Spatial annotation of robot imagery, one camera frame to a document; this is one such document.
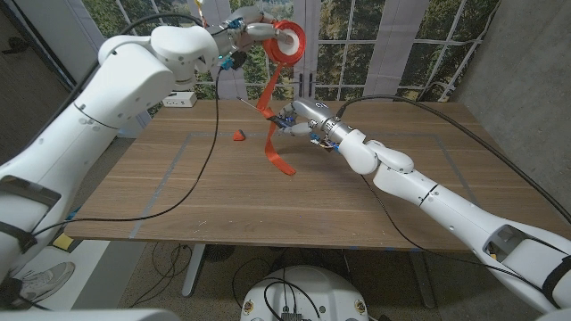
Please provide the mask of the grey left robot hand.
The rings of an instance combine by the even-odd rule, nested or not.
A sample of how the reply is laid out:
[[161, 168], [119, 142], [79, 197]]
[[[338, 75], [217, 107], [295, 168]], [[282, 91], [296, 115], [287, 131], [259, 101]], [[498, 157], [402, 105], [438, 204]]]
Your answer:
[[280, 29], [278, 19], [255, 6], [241, 7], [234, 11], [219, 25], [207, 28], [213, 36], [219, 56], [235, 52], [247, 52], [256, 43], [264, 40], [276, 40], [285, 54], [294, 54], [300, 47], [301, 39], [292, 27]]

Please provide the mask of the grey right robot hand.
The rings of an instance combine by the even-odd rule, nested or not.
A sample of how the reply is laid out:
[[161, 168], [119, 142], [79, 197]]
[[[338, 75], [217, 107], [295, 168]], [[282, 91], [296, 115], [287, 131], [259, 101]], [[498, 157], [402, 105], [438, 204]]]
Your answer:
[[337, 119], [329, 107], [308, 99], [295, 100], [282, 108], [277, 115], [279, 132], [291, 136], [323, 133], [327, 139], [340, 144], [352, 128]]

